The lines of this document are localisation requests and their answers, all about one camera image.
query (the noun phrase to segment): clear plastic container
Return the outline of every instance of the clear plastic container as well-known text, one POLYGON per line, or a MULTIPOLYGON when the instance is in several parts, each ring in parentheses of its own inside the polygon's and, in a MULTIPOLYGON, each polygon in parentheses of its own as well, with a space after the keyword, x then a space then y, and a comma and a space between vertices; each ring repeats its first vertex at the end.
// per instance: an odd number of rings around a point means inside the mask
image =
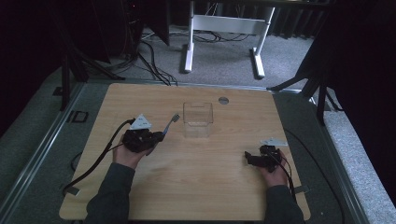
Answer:
POLYGON ((213 124, 211 103, 183 104, 184 136, 189 138, 209 137, 213 124))

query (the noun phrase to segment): wooden table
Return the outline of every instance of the wooden table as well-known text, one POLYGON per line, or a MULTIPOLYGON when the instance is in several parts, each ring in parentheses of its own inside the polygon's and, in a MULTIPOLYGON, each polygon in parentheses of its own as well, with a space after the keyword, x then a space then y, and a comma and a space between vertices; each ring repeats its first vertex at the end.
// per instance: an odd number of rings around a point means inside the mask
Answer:
MULTIPOLYGON (((129 219, 263 220, 266 186, 259 172, 247 165, 244 151, 259 155, 262 139, 286 141, 268 91, 112 84, 73 179, 91 167, 125 120, 144 114, 153 132, 162 131, 175 113, 182 116, 184 102, 213 104, 212 132, 208 138, 185 138, 182 118, 171 124, 163 142, 139 162, 130 194, 129 219), (220 97, 227 97, 229 103, 220 104, 220 97)), ((298 187, 301 183, 290 149, 281 150, 298 187)), ((66 195, 60 210, 62 218, 85 218, 86 205, 97 193, 111 162, 108 153, 95 171, 75 185, 80 189, 78 196, 66 195)), ((304 194, 297 194, 297 200, 308 219, 304 194)))

